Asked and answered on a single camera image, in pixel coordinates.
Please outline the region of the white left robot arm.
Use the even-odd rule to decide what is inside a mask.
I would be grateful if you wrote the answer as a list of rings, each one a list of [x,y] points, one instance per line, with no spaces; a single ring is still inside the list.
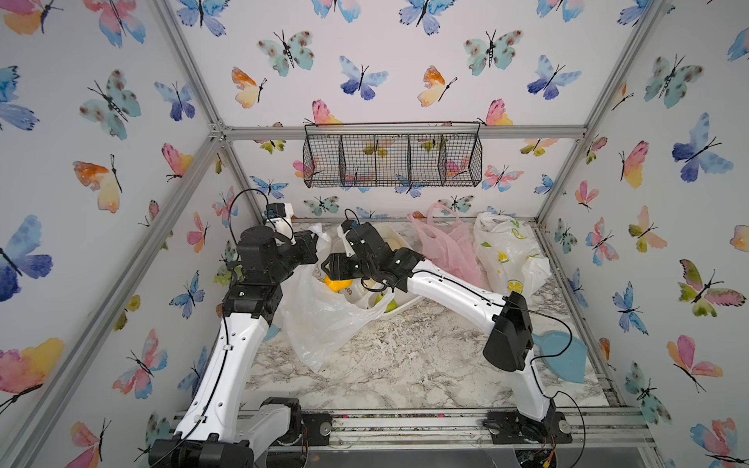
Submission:
[[[265,400],[246,435],[237,425],[241,393],[282,300],[281,285],[297,267],[318,261],[317,240],[309,230],[286,236],[268,226],[241,234],[237,257],[227,265],[231,283],[210,362],[173,436],[152,444],[149,466],[259,467],[271,446],[304,438],[296,398]]]

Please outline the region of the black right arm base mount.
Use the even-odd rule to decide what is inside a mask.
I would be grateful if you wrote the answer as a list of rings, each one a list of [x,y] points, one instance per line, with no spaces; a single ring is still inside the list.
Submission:
[[[541,421],[514,411],[489,411],[482,426],[490,432],[494,445],[520,444],[571,444],[572,429],[565,415],[557,411],[554,403]]]

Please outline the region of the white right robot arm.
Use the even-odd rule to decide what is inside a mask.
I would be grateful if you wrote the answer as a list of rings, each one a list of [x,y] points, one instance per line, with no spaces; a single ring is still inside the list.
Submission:
[[[458,313],[488,337],[483,356],[507,374],[525,439],[550,440],[563,430],[554,398],[538,378],[532,311],[526,298],[482,290],[409,248],[394,250],[370,222],[347,220],[337,228],[343,253],[331,253],[322,270],[332,280],[358,280],[372,293],[397,291],[433,300]]]

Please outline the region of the clear white plastic bag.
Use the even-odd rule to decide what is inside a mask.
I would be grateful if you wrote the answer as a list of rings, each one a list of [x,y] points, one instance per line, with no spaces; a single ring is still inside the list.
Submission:
[[[312,372],[320,372],[335,351],[368,323],[382,317],[394,300],[394,292],[388,290],[374,305],[369,304],[376,296],[374,292],[365,292],[364,298],[354,303],[333,292],[323,281],[320,262],[333,251],[335,230],[321,223],[311,224],[308,229],[319,236],[313,243],[318,261],[299,266],[283,282],[276,318],[300,361]]]

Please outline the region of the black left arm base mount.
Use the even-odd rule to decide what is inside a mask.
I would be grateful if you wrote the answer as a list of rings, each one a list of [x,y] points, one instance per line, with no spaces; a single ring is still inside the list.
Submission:
[[[263,401],[262,409],[281,405],[290,409],[287,431],[273,441],[273,447],[327,447],[333,432],[333,416],[326,411],[306,411],[298,398],[270,397]]]

